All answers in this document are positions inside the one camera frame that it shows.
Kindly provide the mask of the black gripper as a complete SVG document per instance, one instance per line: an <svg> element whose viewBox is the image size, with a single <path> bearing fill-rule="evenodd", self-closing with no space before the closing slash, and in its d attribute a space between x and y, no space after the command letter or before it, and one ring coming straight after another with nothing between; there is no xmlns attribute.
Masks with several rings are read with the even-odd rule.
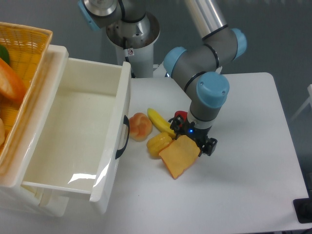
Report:
<svg viewBox="0 0 312 234"><path fill-rule="evenodd" d="M188 120L183 116L176 116L170 119L170 129L175 134L175 139L179 136L186 135L192 139L200 148L201 154L211 156L216 149L217 139L209 138L208 132L210 127L196 127L195 122Z"/></svg>

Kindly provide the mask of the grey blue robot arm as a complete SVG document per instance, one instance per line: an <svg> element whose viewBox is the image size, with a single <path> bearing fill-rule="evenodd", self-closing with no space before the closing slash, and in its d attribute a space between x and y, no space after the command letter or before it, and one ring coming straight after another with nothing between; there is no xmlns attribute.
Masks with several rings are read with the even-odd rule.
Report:
<svg viewBox="0 0 312 234"><path fill-rule="evenodd" d="M191 99L187 116L175 116L170 127L175 137L186 135L202 153L211 155L217 140L209 138L208 132L229 92L227 79L217 69L241 56L247 41L239 29L228 27L214 0L187 0L185 5L202 45L191 52L176 47L164 58L166 73ZM105 28L118 64L130 63L133 78L152 76L160 26L147 12L145 1L80 0L78 7L92 30Z"/></svg>

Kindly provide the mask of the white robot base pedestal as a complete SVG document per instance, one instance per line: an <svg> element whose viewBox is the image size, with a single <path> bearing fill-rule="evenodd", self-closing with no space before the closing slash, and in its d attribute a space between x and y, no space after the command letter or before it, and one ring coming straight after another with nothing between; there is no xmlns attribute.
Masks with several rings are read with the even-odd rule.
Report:
<svg viewBox="0 0 312 234"><path fill-rule="evenodd" d="M146 12L138 22L119 20L106 27L106 34L115 47L117 63L128 62L132 76L151 78L154 71L154 44L160 35L160 25L154 15Z"/></svg>

